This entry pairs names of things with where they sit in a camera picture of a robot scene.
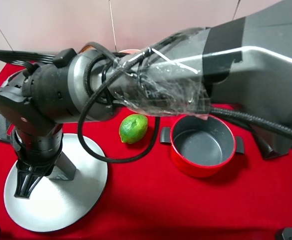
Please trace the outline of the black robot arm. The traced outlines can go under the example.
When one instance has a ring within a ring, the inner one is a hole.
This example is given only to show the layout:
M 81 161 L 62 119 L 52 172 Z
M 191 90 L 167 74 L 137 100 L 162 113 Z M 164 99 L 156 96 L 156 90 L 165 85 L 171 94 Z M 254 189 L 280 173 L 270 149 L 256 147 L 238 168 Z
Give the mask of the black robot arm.
M 118 107 L 154 116 L 212 114 L 256 134 L 263 157 L 292 148 L 292 0 L 215 27 L 179 31 L 135 53 L 90 42 L 57 55 L 0 50 L 24 69 L 0 88 L 14 125 L 15 196 L 27 199 L 61 153 L 64 123 L 112 118 Z

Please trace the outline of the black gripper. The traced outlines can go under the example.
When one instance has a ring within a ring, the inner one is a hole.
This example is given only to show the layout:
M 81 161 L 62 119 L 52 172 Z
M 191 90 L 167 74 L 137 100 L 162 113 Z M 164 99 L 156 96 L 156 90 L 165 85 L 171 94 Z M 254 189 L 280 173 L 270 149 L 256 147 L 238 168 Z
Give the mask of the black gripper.
M 46 136 L 31 135 L 13 128 L 11 144 L 17 155 L 17 182 L 14 197 L 29 199 L 44 175 L 51 174 L 62 149 L 62 124 Z

